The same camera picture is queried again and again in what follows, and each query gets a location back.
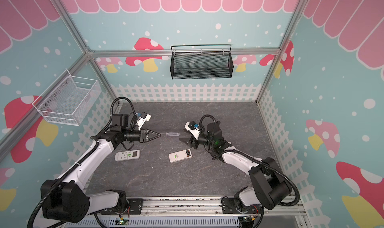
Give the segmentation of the clear handle screwdriver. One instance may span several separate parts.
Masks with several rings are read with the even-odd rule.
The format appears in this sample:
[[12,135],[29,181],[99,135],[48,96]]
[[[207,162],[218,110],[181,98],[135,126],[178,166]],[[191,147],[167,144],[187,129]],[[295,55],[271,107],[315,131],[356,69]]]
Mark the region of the clear handle screwdriver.
[[178,137],[178,136],[180,136],[180,133],[177,133],[177,132],[166,132],[166,133],[161,133],[161,135],[170,136],[170,137]]

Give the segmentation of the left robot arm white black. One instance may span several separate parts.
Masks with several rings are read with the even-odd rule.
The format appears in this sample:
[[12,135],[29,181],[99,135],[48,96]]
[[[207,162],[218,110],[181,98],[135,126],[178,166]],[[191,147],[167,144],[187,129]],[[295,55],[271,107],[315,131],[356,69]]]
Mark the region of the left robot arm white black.
[[143,129],[151,115],[142,112],[115,114],[110,110],[110,119],[100,132],[92,136],[92,145],[69,169],[55,180],[47,180],[41,186],[41,200],[33,210],[27,226],[32,228],[39,212],[44,218],[57,220],[56,228],[67,222],[78,223],[88,215],[97,216],[105,209],[117,214],[128,211],[129,202],[125,191],[107,190],[103,193],[86,195],[85,184],[102,163],[119,145],[125,142],[147,143],[161,135],[149,129]]

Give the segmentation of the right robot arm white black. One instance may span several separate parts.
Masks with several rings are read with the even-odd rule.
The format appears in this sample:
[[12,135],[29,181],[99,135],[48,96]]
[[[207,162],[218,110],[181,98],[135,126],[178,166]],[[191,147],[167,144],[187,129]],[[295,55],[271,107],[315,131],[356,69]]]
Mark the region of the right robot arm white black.
[[202,145],[213,160],[232,165],[250,177],[252,186],[234,195],[238,212],[244,213],[257,205],[273,210],[276,206],[293,207],[299,203],[299,189],[278,163],[271,157],[255,158],[238,150],[224,139],[220,121],[212,115],[202,116],[198,123],[186,122],[185,130],[191,137],[180,140],[189,148],[197,149]]

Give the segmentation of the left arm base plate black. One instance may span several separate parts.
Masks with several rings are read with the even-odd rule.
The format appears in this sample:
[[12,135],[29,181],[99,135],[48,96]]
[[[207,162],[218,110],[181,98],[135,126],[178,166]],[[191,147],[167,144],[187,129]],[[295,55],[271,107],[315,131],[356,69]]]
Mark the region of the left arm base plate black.
[[107,208],[101,211],[102,215],[140,215],[143,208],[143,199],[128,198],[116,207]]

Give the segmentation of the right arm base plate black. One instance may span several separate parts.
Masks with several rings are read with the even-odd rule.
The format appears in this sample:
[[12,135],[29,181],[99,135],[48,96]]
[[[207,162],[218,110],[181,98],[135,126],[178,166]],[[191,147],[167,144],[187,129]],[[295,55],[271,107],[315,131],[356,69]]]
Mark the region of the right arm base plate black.
[[223,214],[258,214],[262,210],[260,204],[245,206],[237,198],[224,196],[221,199]]

